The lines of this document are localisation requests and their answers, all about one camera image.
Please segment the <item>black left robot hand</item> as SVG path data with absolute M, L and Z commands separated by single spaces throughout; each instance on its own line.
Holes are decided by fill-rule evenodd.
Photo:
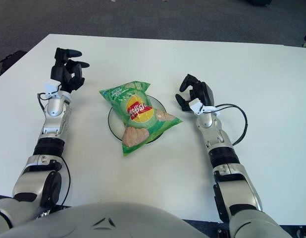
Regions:
M 51 68 L 51 79 L 60 82 L 60 90 L 71 93 L 83 86 L 85 78 L 82 69 L 90 65 L 82 61 L 74 61 L 71 58 L 81 57 L 77 50 L 56 48 L 55 64 Z

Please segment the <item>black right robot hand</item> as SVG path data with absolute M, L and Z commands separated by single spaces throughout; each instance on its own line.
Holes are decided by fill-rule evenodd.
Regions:
M 214 106 L 213 92 L 205 82 L 201 82 L 196 77 L 187 74 L 179 91 L 184 92 L 188 87 L 192 87 L 189 90 L 190 100 L 185 100 L 180 94 L 175 95 L 175 99 L 180 105 L 182 111 L 192 111 L 189 103 L 194 99 L 199 99 L 203 106 Z

